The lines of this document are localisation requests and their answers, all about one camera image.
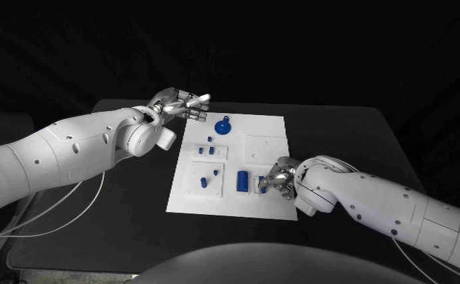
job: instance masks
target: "white cable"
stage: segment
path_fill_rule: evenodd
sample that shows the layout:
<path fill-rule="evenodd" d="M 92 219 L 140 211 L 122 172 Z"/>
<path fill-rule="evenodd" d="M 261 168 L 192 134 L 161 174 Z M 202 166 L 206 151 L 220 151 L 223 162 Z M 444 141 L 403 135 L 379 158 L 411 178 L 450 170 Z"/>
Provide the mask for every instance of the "white cable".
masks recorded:
<path fill-rule="evenodd" d="M 457 272 L 451 267 L 448 267 L 448 265 L 445 265 L 438 259 L 434 258 L 434 256 L 431 256 L 431 254 L 428 254 L 427 252 L 424 252 L 428 257 L 431 258 L 431 260 L 434 260 L 438 264 L 441 264 L 448 270 L 451 270 L 451 272 L 454 272 L 454 274 L 457 274 L 460 276 L 460 272 Z"/>
<path fill-rule="evenodd" d="M 102 184 L 104 184 L 104 176 L 105 176 L 105 172 L 102 173 L 102 179 L 101 179 L 101 185 L 98 187 L 98 193 L 102 189 Z M 95 199 L 98 198 L 98 193 L 95 193 L 95 197 L 89 203 L 89 205 L 86 206 L 86 208 L 83 209 L 83 211 L 79 213 L 79 215 L 76 216 L 76 218 L 68 222 L 66 224 L 63 224 L 63 226 L 57 227 L 55 230 L 46 232 L 46 233 L 42 233 L 42 234 L 34 234 L 34 235 L 0 235 L 0 237 L 36 237 L 36 236 L 42 236 L 42 235 L 46 235 L 46 234 L 50 234 L 52 232 L 56 232 L 57 230 L 60 230 L 63 227 L 66 227 L 85 213 L 85 211 L 91 208 L 91 205 L 95 201 Z"/>
<path fill-rule="evenodd" d="M 395 239 L 392 238 L 392 241 L 395 242 L 395 246 L 399 248 L 399 251 L 402 252 L 405 258 L 409 260 L 409 262 L 412 263 L 412 265 L 415 266 L 415 268 L 419 270 L 421 274 L 434 282 L 434 284 L 438 284 L 438 282 L 427 275 L 427 273 L 419 269 L 419 267 L 416 266 L 416 264 L 412 262 L 412 260 L 409 259 L 409 257 L 405 255 L 405 252 L 402 251 L 402 248 L 398 244 L 398 242 L 395 241 Z"/>
<path fill-rule="evenodd" d="M 11 229 L 8 229 L 7 231 L 3 231 L 0 233 L 0 236 L 4 234 L 8 234 L 11 231 L 14 231 L 16 229 L 18 229 L 20 227 L 23 227 L 26 224 L 29 224 L 31 221 L 34 221 L 40 216 L 43 216 L 60 203 L 62 201 L 70 196 L 70 194 L 73 193 L 73 191 L 76 190 L 76 188 L 79 187 L 80 182 L 76 184 L 75 188 L 72 189 L 72 191 L 66 194 L 66 196 L 59 200 L 59 202 L 46 210 L 43 211 L 36 217 L 33 217 L 31 219 L 29 219 L 24 223 L 18 224 L 16 227 L 13 227 Z"/>

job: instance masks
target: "table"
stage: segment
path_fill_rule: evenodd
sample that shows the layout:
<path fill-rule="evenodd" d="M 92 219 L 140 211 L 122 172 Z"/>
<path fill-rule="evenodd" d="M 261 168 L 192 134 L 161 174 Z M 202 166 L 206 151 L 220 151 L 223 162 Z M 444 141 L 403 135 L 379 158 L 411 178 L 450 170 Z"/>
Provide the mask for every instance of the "table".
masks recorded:
<path fill-rule="evenodd" d="M 92 112 L 145 105 L 147 100 L 101 100 Z M 375 108 L 213 102 L 210 112 L 284 116 L 290 156 L 329 155 L 424 193 L 395 136 Z M 181 146 L 184 120 L 166 127 L 177 134 L 171 149 L 158 147 L 122 160 L 105 173 L 99 197 L 82 217 L 60 231 L 20 239 L 8 254 L 13 268 L 141 273 L 196 249 L 243 242 L 277 242 L 330 249 L 365 258 L 424 279 L 391 238 L 356 223 L 340 205 L 298 221 L 167 213 L 167 198 Z M 34 234 L 63 225 L 86 207 L 101 175 L 85 181 L 52 213 L 24 227 Z M 46 190 L 36 213 L 73 186 Z"/>

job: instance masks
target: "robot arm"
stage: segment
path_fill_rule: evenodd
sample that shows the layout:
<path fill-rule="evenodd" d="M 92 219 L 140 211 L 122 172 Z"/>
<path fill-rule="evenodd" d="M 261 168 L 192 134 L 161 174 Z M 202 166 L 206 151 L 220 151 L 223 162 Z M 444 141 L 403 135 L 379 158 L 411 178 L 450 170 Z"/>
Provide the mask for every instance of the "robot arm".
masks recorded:
<path fill-rule="evenodd" d="M 294 206 L 308 216 L 340 202 L 360 224 L 460 267 L 458 208 L 327 156 L 279 158 L 259 187 L 268 184 L 284 198 L 294 186 Z"/>
<path fill-rule="evenodd" d="M 207 94 L 168 88 L 147 106 L 63 119 L 0 146 L 0 207 L 37 191 L 85 181 L 154 145 L 168 150 L 176 134 L 164 122 L 174 115 L 203 122 L 209 99 Z"/>

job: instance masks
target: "blue block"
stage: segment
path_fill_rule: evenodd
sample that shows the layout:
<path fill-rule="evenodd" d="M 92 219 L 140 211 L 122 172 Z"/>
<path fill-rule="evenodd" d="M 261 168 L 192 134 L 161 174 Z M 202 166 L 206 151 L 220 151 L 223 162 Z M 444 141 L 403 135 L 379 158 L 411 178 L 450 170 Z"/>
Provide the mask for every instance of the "blue block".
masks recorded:
<path fill-rule="evenodd" d="M 236 191 L 248 192 L 249 191 L 249 174 L 246 171 L 238 172 L 238 180 L 236 180 Z"/>
<path fill-rule="evenodd" d="M 262 193 L 262 194 L 265 194 L 265 193 L 267 193 L 265 188 L 261 188 L 261 193 Z"/>

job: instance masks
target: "black curtain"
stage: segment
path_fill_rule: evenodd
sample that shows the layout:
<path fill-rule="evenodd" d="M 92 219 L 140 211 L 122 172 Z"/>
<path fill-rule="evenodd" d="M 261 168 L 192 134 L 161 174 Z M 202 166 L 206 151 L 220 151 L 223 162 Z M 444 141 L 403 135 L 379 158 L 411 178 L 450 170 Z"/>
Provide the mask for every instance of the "black curtain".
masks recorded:
<path fill-rule="evenodd" d="M 370 106 L 429 195 L 460 206 L 458 36 L 457 0 L 1 0 L 1 110 L 39 130 L 168 86 L 215 101 Z"/>

